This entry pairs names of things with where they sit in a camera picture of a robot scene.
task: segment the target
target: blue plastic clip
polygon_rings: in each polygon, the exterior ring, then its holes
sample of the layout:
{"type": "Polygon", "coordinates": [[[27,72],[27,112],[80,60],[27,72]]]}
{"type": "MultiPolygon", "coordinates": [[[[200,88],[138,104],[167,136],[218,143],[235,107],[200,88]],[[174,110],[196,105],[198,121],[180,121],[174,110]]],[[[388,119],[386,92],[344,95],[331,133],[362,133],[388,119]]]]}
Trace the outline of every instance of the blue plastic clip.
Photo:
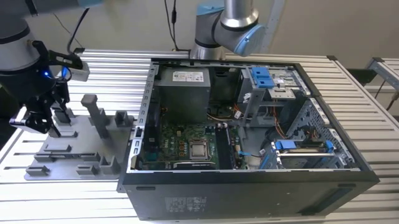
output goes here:
{"type": "Polygon", "coordinates": [[[243,151],[239,151],[239,154],[240,154],[240,155],[251,155],[251,153],[246,153],[246,152],[243,152],[243,151]]]}
{"type": "Polygon", "coordinates": [[[266,67],[252,67],[252,78],[258,88],[274,88],[275,82],[266,67]]]}
{"type": "Polygon", "coordinates": [[[266,156],[259,169],[264,169],[267,161],[268,161],[268,155],[266,156]]]}
{"type": "Polygon", "coordinates": [[[334,151],[334,144],[330,140],[326,141],[326,146],[327,146],[327,152],[332,153],[334,151]]]}

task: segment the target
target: aluminum extrusion table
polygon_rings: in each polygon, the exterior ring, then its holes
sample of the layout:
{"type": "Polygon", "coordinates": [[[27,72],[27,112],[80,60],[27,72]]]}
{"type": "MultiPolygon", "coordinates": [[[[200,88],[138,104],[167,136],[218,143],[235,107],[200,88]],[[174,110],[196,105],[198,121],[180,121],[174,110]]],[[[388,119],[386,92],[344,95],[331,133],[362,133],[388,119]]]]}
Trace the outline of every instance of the aluminum extrusion table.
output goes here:
{"type": "MultiPolygon", "coordinates": [[[[186,52],[85,50],[81,58],[91,67],[87,83],[69,82],[76,114],[84,94],[98,94],[99,107],[112,114],[128,110],[138,116],[152,57],[187,58],[186,52]]],[[[182,223],[399,223],[399,124],[338,61],[324,56],[251,55],[228,60],[300,63],[334,114],[346,129],[380,183],[327,217],[190,220],[182,223]]],[[[19,223],[144,223],[116,181],[25,181],[25,167],[45,139],[43,134],[17,130],[0,151],[0,221],[19,223]]]]}
{"type": "Polygon", "coordinates": [[[399,91],[399,59],[375,57],[367,68],[375,70],[387,83],[399,91]]]}

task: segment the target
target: blue led light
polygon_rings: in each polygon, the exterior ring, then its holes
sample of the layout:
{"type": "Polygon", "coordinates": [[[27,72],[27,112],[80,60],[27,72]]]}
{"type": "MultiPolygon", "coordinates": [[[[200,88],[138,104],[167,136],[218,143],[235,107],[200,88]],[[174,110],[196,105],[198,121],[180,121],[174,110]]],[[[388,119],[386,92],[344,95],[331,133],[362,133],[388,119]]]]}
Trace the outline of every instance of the blue led light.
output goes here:
{"type": "Polygon", "coordinates": [[[51,73],[48,71],[44,71],[43,72],[43,75],[47,77],[47,78],[51,78],[51,73]]]}
{"type": "Polygon", "coordinates": [[[63,78],[67,76],[67,67],[63,67],[63,78]]]}

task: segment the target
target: cable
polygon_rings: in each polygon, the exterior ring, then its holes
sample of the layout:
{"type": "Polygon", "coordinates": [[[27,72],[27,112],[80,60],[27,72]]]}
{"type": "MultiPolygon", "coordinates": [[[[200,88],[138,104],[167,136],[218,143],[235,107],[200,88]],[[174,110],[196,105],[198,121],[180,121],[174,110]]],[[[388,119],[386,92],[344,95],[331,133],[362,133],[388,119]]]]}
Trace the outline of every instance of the cable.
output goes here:
{"type": "Polygon", "coordinates": [[[79,27],[80,27],[80,24],[81,24],[83,19],[85,18],[85,14],[87,14],[88,10],[90,10],[90,8],[87,8],[87,9],[84,10],[84,12],[83,12],[83,14],[81,14],[81,16],[80,16],[80,18],[79,18],[79,21],[77,21],[77,24],[76,24],[76,27],[75,27],[75,30],[73,30],[73,34],[71,35],[71,39],[69,39],[69,41],[68,41],[67,51],[68,51],[69,54],[72,54],[72,51],[71,51],[71,44],[72,44],[72,41],[73,41],[73,39],[75,39],[75,35],[76,35],[76,32],[77,32],[77,29],[79,29],[79,27]]]}
{"type": "Polygon", "coordinates": [[[240,154],[240,155],[254,156],[254,157],[256,157],[256,158],[262,158],[260,155],[254,155],[254,154],[251,154],[251,153],[246,153],[246,152],[243,152],[243,151],[239,151],[239,154],[240,154]]]}
{"type": "MultiPolygon", "coordinates": [[[[56,15],[55,13],[53,13],[53,15],[55,15],[55,17],[56,17],[56,19],[57,19],[57,21],[59,21],[61,27],[64,28],[64,30],[69,33],[69,35],[72,35],[71,32],[69,32],[69,30],[68,30],[67,27],[64,26],[64,24],[63,24],[60,18],[57,17],[57,15],[56,15]]],[[[79,44],[79,46],[83,48],[83,46],[81,46],[79,40],[77,40],[76,38],[73,38],[73,39],[75,39],[76,43],[79,44]]]]}
{"type": "Polygon", "coordinates": [[[176,32],[175,32],[175,23],[178,19],[178,12],[176,12],[176,0],[174,0],[174,10],[172,10],[172,28],[174,28],[174,39],[176,42],[176,32]]]}
{"type": "Polygon", "coordinates": [[[376,91],[376,94],[375,94],[375,99],[376,99],[376,97],[378,97],[378,95],[379,95],[379,93],[380,93],[380,89],[382,89],[382,87],[384,86],[384,84],[386,84],[386,80],[382,82],[382,84],[380,84],[380,88],[379,88],[379,90],[376,91]]]}
{"type": "Polygon", "coordinates": [[[171,34],[171,38],[172,38],[172,41],[174,41],[174,44],[175,44],[175,49],[178,50],[178,44],[176,44],[176,40],[174,38],[174,35],[172,35],[172,30],[171,30],[171,21],[170,21],[170,11],[168,11],[168,4],[167,4],[167,0],[163,0],[164,2],[164,9],[167,11],[167,21],[168,21],[168,28],[170,28],[170,34],[171,34]]]}
{"type": "Polygon", "coordinates": [[[219,119],[219,118],[215,118],[215,117],[212,117],[208,113],[207,113],[207,116],[208,116],[210,118],[212,118],[214,120],[216,120],[216,121],[228,121],[228,120],[232,120],[232,119],[219,119]]]}
{"type": "Polygon", "coordinates": [[[390,102],[390,105],[388,105],[388,107],[387,107],[387,111],[391,109],[391,107],[392,107],[392,105],[394,105],[394,100],[391,100],[391,102],[390,102]]]}
{"type": "Polygon", "coordinates": [[[280,125],[279,125],[279,121],[278,121],[278,119],[276,119],[275,106],[274,106],[274,117],[275,117],[275,130],[276,130],[276,132],[279,133],[279,135],[282,136],[282,138],[286,139],[286,138],[287,138],[287,137],[286,137],[286,134],[284,134],[284,132],[283,132],[283,130],[282,130],[282,127],[280,127],[280,125]]]}

